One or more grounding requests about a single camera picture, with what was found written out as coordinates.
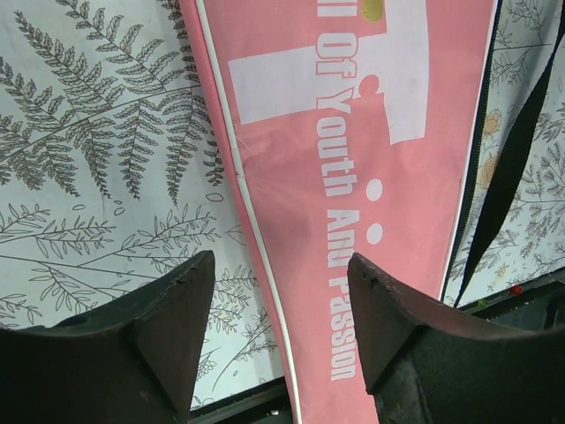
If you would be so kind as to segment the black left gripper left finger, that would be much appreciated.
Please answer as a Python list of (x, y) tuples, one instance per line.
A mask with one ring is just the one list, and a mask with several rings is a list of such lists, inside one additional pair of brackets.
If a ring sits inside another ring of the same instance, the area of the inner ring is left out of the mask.
[(4, 423), (186, 423), (215, 288), (202, 251), (57, 325), (1, 333)]

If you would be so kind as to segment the pink racket bag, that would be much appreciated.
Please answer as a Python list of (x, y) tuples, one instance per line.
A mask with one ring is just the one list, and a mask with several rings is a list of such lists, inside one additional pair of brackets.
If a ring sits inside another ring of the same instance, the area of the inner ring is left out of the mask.
[(295, 422), (377, 420), (353, 254), (449, 305), (563, 266), (563, 2), (181, 12)]

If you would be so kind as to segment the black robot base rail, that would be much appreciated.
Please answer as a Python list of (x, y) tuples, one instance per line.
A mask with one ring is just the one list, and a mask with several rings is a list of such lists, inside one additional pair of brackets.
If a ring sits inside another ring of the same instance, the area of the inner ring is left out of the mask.
[[(564, 293), (564, 270), (518, 284), (463, 307), (477, 317), (521, 329), (550, 328), (564, 322), (549, 313), (551, 299)], [(282, 377), (263, 382), (224, 400), (204, 405), (190, 414), (191, 423), (291, 423), (290, 400)]]

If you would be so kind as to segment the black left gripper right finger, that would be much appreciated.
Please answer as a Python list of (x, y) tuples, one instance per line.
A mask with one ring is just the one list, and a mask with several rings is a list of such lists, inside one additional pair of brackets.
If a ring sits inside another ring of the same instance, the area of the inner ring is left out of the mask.
[[(480, 318), (360, 254), (348, 280), (365, 389), (380, 422), (563, 422), (564, 322), (521, 329)], [(547, 311), (564, 320), (564, 293)]]

